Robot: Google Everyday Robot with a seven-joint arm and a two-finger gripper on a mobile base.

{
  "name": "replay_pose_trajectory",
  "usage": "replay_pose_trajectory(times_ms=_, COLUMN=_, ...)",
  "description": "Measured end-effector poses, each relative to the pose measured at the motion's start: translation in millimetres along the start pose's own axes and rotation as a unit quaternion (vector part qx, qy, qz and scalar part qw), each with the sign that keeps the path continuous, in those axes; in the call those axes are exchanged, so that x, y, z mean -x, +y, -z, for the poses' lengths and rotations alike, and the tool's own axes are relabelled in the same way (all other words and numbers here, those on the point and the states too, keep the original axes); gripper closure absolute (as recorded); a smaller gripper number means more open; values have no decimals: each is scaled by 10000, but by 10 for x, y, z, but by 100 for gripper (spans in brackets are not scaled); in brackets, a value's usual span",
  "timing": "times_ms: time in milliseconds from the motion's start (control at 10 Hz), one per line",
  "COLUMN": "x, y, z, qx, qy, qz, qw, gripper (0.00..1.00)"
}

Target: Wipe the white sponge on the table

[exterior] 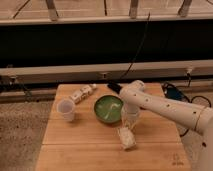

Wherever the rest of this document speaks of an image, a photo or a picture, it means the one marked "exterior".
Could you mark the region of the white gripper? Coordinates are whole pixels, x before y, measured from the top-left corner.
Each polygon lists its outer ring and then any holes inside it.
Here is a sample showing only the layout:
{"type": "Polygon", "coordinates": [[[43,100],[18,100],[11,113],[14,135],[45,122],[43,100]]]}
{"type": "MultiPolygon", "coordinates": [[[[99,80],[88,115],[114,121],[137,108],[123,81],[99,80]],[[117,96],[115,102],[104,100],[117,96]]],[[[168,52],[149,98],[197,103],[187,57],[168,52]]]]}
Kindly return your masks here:
{"type": "Polygon", "coordinates": [[[122,119],[122,130],[126,130],[127,127],[130,127],[132,132],[135,131],[137,120],[139,118],[140,108],[138,106],[125,103],[121,110],[121,119],[122,119]]]}

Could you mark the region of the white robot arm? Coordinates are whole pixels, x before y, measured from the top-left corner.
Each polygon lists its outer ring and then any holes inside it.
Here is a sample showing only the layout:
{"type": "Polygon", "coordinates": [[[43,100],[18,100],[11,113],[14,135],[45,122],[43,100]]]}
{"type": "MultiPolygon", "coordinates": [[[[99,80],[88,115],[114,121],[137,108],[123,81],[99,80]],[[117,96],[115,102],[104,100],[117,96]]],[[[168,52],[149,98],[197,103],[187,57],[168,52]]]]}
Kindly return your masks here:
{"type": "Polygon", "coordinates": [[[150,95],[143,91],[143,82],[139,80],[122,87],[119,96],[128,119],[143,108],[202,135],[196,171],[213,171],[213,108],[150,95]]]}

